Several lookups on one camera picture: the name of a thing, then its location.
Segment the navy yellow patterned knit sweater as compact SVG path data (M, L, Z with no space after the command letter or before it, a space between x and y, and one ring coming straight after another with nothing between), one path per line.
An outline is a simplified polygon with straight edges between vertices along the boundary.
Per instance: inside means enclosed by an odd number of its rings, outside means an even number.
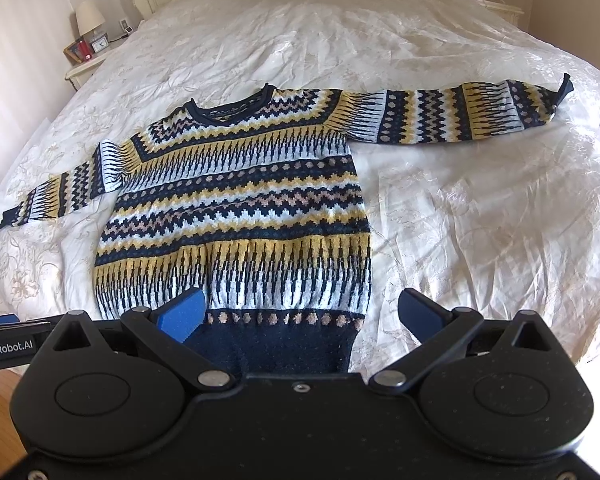
M372 292L354 142L478 141L541 127L572 91L528 82L441 90L279 89L212 108L186 102L121 143L100 142L2 215L65 217L114 194L92 271L102 318L190 288L204 320L184 344L234 375L349 367Z

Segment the small white alarm clock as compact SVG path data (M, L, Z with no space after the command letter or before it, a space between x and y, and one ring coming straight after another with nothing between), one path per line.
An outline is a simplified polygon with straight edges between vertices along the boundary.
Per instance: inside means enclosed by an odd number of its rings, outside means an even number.
M99 54L109 48L109 40L106 32L101 32L92 38L91 48L94 54Z

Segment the cream right nightstand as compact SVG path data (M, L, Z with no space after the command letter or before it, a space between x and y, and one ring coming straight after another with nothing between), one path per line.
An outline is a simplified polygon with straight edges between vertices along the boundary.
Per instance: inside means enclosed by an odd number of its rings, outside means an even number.
M498 14L500 18L507 23L518 26L520 18L524 15L524 10L506 3L504 0L472 0L484 6L489 11Z

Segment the cream floral bedspread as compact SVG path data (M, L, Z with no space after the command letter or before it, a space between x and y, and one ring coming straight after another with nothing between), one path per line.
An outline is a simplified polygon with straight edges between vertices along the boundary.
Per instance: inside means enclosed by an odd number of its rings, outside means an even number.
M600 71L465 0L173 0L0 188L0 314L190 288L232 374L372 374L413 287L600 357Z

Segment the cream nightstand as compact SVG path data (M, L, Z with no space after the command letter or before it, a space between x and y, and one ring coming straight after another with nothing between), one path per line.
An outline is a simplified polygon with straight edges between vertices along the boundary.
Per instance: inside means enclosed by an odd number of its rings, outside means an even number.
M75 92L78 92L84 84L94 75L96 70L102 66L102 63L112 55L112 52L128 40L129 37L121 37L112 43L111 46L95 54L89 61L73 66L65 73L65 81L71 84L71 87Z
M520 18L524 15L524 10L506 3L504 0L472 0L484 6L489 11L498 14L500 18L507 23L518 26Z

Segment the cream left nightstand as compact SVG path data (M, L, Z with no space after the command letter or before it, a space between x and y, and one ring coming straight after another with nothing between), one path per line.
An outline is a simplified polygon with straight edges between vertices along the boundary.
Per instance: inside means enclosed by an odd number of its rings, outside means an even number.
M89 61L73 66L65 73L65 81L71 84L71 87L75 92L78 92L84 84L94 75L96 70L102 66L102 63L112 55L112 52L128 40L129 37L121 37L112 43L111 46L95 54Z

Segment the left bedside lamp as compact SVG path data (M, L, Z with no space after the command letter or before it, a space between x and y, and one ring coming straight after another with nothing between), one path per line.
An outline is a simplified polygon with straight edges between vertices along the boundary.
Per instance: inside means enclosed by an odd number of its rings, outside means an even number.
M95 35L105 32L102 26L106 23L102 12L91 0L82 1L76 8L76 24L80 36L91 45Z

